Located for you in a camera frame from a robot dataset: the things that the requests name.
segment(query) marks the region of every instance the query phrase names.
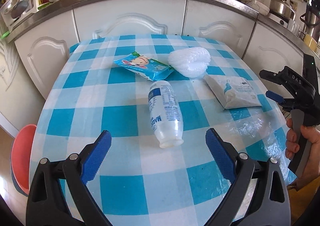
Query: metal screw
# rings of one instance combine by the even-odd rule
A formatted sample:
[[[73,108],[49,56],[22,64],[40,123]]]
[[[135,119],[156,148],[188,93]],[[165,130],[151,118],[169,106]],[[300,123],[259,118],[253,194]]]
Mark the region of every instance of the metal screw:
[[[248,155],[246,153],[243,153],[243,152],[239,154],[239,157],[241,159],[248,159]]]
[[[40,160],[40,164],[44,165],[45,163],[47,163],[48,159],[47,158],[42,158]]]
[[[271,163],[273,163],[273,164],[278,163],[278,160],[277,160],[276,158],[274,158],[274,157],[271,157],[271,158],[270,158],[270,161],[271,161]]]
[[[73,153],[69,156],[70,160],[76,160],[78,158],[78,154]]]

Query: cartoon character print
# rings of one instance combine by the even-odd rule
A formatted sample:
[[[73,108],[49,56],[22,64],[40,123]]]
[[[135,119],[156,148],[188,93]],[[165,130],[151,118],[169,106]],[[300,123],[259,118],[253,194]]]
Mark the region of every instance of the cartoon character print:
[[[149,64],[149,60],[145,56],[139,56],[131,61],[122,60],[122,63],[147,69],[146,65]]]

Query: white plastic bag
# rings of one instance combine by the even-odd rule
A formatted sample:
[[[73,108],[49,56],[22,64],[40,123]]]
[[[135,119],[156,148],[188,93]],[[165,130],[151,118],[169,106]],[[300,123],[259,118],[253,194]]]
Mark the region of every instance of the white plastic bag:
[[[193,47],[172,51],[168,62],[183,76],[195,78],[207,70],[210,59],[210,53],[205,48]]]
[[[261,106],[253,88],[242,77],[207,74],[204,79],[225,109]]]

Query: electrical outlet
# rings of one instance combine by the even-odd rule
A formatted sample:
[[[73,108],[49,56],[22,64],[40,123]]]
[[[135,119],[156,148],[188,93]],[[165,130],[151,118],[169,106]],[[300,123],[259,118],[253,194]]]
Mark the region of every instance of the electrical outlet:
[[[293,0],[290,0],[290,4],[291,4],[291,7],[294,11],[297,11],[297,8],[298,8],[298,3],[293,1]]]

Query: human hand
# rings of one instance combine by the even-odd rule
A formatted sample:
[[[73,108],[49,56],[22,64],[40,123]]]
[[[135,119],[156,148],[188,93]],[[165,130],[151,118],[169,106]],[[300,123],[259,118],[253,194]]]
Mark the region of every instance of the human hand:
[[[293,155],[297,153],[300,146],[297,141],[297,134],[292,129],[292,119],[287,121],[287,126],[290,128],[287,133],[287,141],[285,143],[286,150],[285,156],[289,159],[293,158]],[[320,131],[315,127],[306,127],[304,125],[300,128],[301,134],[308,141],[312,143],[309,159],[306,167],[303,170],[301,178],[295,180],[297,191],[308,183],[320,176]]]

